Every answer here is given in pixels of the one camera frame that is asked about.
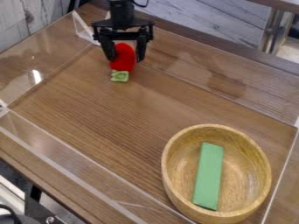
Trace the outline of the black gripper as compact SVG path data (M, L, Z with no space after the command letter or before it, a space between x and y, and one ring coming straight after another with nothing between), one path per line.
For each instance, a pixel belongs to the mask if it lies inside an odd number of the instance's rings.
M107 59L114 61L118 56L115 40L136 40L136 62L142 62L146 58L147 41L155 37L154 26L154 21L142 18L135 18L126 26L115 26L111 19L92 22L94 39L100 41Z

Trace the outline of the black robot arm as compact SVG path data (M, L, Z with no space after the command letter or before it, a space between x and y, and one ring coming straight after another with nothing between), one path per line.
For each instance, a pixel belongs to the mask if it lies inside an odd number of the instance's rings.
M94 39L100 43L103 52L110 61L118 57L116 41L136 42L136 62L146 58L147 43L155 38L155 22L135 15L135 7L144 8L148 3L139 4L135 0L107 0L110 19L91 23Z

